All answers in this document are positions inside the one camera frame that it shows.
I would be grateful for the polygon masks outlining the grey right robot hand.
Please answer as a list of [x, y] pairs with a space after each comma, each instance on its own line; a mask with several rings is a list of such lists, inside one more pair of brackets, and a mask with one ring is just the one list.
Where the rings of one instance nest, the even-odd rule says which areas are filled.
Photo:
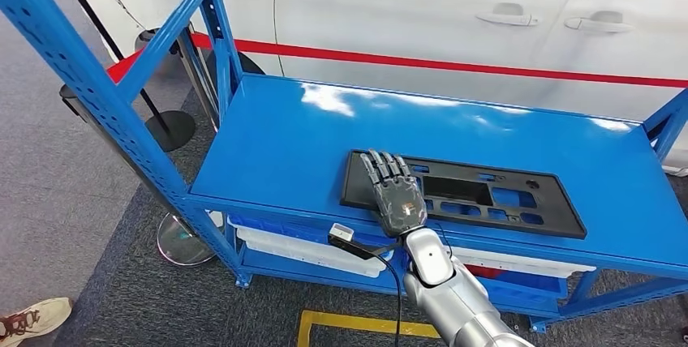
[[359, 157], [372, 184], [378, 222], [385, 235], [397, 238], [425, 226], [427, 205], [404, 159], [374, 149]]

